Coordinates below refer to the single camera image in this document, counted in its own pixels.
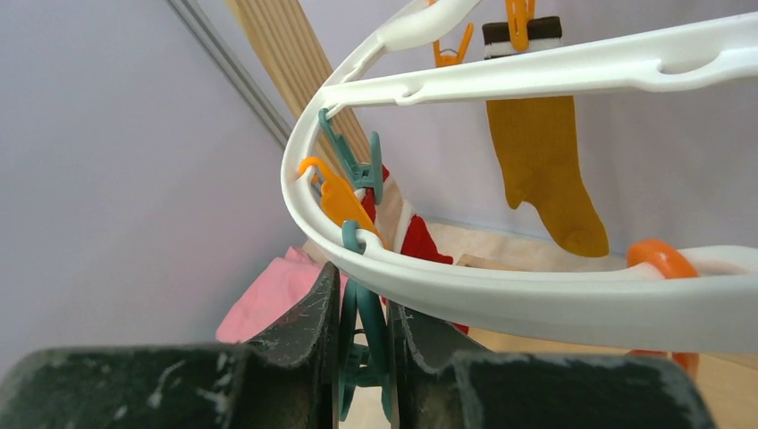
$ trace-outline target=sock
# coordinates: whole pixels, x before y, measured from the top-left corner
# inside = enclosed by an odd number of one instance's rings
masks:
[[[558,17],[531,20],[526,28],[526,52],[560,46]],[[507,22],[485,24],[482,32],[485,59],[518,54]],[[551,238],[570,253],[608,255],[605,227],[579,170],[574,97],[489,100],[487,116],[508,206],[534,206]]]

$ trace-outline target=wooden stick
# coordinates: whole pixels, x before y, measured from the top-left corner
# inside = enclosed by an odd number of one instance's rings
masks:
[[[295,117],[300,117],[332,66],[298,0],[226,0],[274,85]],[[359,162],[370,162],[366,134],[350,109],[334,117]],[[345,177],[332,144],[322,134],[316,154]]]

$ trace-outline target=orange clothespin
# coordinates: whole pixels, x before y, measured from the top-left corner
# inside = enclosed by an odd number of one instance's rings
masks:
[[[321,175],[324,176],[324,183],[321,185],[321,208],[326,216],[339,227],[342,227],[345,221],[354,220],[358,222],[360,229],[374,233],[386,248],[382,235],[371,222],[371,218],[368,217],[366,210],[358,201],[347,181],[334,174],[324,161],[315,156],[309,156],[300,163],[300,174],[306,172],[310,166],[318,168]]]
[[[429,5],[434,4],[435,0],[429,0]],[[466,26],[466,32],[463,33],[463,39],[460,40],[458,51],[453,49],[441,49],[440,41],[435,40],[432,44],[434,50],[434,66],[435,67],[447,67],[449,65],[458,65],[463,63],[463,59],[466,57],[466,51],[468,50],[468,44],[471,43],[471,36],[474,34],[474,24],[469,23]]]
[[[695,267],[678,250],[660,240],[643,240],[629,248],[627,266],[634,266],[643,262],[655,267],[666,279],[699,276]],[[651,350],[632,350],[629,354],[660,356],[662,358],[668,355],[664,351]],[[672,352],[671,359],[680,364],[693,380],[697,377],[697,368],[700,365],[699,354]]]
[[[510,44],[518,52],[529,48],[526,24],[535,17],[535,2],[536,0],[505,0]]]

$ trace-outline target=white plastic hanger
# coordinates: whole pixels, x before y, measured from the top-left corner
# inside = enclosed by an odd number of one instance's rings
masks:
[[[388,49],[427,43],[465,18],[476,0],[441,1],[382,26]],[[697,22],[531,54],[330,85],[338,105],[414,105],[638,88],[684,91],[758,76],[758,13]]]
[[[715,246],[680,252],[701,272],[663,280],[648,264],[603,273],[521,273],[440,265],[383,248],[368,231],[363,255],[299,175],[314,151],[320,109],[479,98],[543,97],[639,88],[677,91],[758,76],[758,13],[509,58],[371,80],[382,54],[432,43],[478,0],[415,0],[335,69],[299,117],[284,151],[281,184],[296,224],[340,269],[408,307],[459,324],[627,349],[758,352],[758,249]]]

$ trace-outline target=clothespin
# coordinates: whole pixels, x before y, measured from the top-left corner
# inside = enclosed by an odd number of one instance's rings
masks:
[[[429,5],[434,4],[435,0],[429,0]],[[466,26],[466,32],[463,34],[463,39],[460,40],[458,51],[453,49],[440,49],[440,41],[435,40],[432,44],[434,51],[434,66],[435,67],[447,67],[449,65],[458,65],[463,63],[463,59],[466,57],[466,51],[468,50],[468,44],[471,43],[471,35],[474,34],[474,24],[469,23]]]
[[[358,243],[355,221],[342,225],[342,243],[347,250],[363,255],[365,247]],[[356,315],[360,315],[368,347],[356,344]],[[382,388],[382,409],[392,421],[392,387],[390,386],[390,338],[379,296],[353,279],[345,286],[340,331],[337,344],[340,353],[340,420],[350,410],[356,385]]]
[[[526,24],[535,17],[535,1],[505,0],[510,44],[518,52],[524,52],[529,48],[529,35],[526,32]]]
[[[699,277],[695,267],[684,255],[668,243],[661,240],[648,239],[640,241],[629,248],[627,253],[627,266],[642,263],[652,265],[666,279],[691,279]],[[632,350],[628,354],[651,355],[666,357],[668,353],[652,350]],[[697,353],[672,352],[671,358],[684,367],[685,371],[693,378],[697,378],[697,369],[700,365],[700,355]]]
[[[300,174],[305,173],[310,166],[318,168],[324,177],[324,184],[321,185],[321,208],[326,216],[338,226],[350,220],[358,222],[362,230],[373,232],[386,247],[382,235],[371,222],[371,218],[368,217],[350,185],[342,177],[329,170],[324,161],[315,156],[309,156],[300,163]]]
[[[382,176],[382,145],[379,141],[379,134],[372,132],[369,136],[368,143],[371,150],[371,164],[359,163],[353,151],[348,146],[345,136],[334,132],[332,128],[332,119],[326,119],[329,110],[324,108],[318,112],[318,123],[326,134],[329,141],[334,146],[337,157],[348,180],[354,189],[372,188],[374,189],[374,198],[377,205],[382,204],[384,195],[384,177]]]

